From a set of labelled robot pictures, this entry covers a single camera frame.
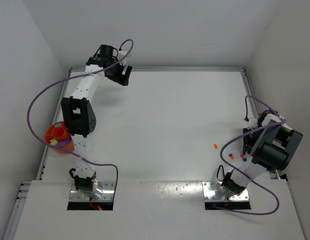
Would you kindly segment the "purple lego brick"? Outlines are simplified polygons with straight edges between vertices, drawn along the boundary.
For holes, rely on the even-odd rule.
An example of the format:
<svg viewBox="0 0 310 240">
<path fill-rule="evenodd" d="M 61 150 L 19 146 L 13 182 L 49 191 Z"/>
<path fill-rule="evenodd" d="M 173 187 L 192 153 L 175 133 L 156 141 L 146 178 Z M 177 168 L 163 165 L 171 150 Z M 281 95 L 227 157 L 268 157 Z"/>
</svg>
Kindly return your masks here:
<svg viewBox="0 0 310 240">
<path fill-rule="evenodd" d="M 71 137 L 68 137 L 66 140 L 57 143 L 55 146 L 56 146 L 57 148 L 64 148 L 64 147 L 67 146 L 71 141 L 72 141 L 72 138 L 71 138 Z"/>
</svg>

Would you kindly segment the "lime green lego brick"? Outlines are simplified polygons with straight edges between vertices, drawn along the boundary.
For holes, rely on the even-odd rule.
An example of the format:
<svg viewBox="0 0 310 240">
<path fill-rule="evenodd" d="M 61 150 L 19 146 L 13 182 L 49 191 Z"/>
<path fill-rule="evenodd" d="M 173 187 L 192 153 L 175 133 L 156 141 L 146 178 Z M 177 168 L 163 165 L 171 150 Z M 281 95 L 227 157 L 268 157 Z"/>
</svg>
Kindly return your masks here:
<svg viewBox="0 0 310 240">
<path fill-rule="evenodd" d="M 58 142 L 54 139 L 54 140 L 51 141 L 50 144 L 53 145 L 53 146 L 55 146 L 57 143 L 58 143 Z"/>
</svg>

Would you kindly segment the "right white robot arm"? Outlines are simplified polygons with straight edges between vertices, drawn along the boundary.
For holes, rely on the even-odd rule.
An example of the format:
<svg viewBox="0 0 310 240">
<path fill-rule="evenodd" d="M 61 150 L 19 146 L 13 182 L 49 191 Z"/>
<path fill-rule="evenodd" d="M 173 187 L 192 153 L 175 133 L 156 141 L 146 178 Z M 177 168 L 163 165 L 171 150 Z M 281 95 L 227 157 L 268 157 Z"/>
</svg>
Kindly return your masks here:
<svg viewBox="0 0 310 240">
<path fill-rule="evenodd" d="M 259 175 L 283 171 L 295 154 L 303 134 L 289 127 L 282 116 L 265 110 L 258 118 L 248 119 L 242 130 L 242 154 L 249 155 L 247 164 L 226 173 L 222 188 L 230 195 L 240 195 Z"/>
</svg>

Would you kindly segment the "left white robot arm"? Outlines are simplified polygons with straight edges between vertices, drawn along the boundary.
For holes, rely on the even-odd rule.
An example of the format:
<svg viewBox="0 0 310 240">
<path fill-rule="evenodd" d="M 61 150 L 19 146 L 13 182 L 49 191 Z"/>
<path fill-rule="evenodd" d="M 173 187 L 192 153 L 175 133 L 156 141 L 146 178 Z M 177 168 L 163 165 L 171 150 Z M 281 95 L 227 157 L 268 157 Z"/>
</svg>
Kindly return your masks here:
<svg viewBox="0 0 310 240">
<path fill-rule="evenodd" d="M 97 125 L 91 102 L 99 84 L 105 79 L 121 86 L 129 84 L 133 68 L 126 65 L 126 62 L 130 53 L 122 48 L 102 44 L 86 62 L 84 74 L 75 90 L 61 100 L 63 121 L 71 135 L 74 153 L 78 156 L 76 167 L 69 173 L 76 190 L 88 196 L 93 195 L 98 186 L 97 164 L 91 159 L 92 136 Z"/>
</svg>

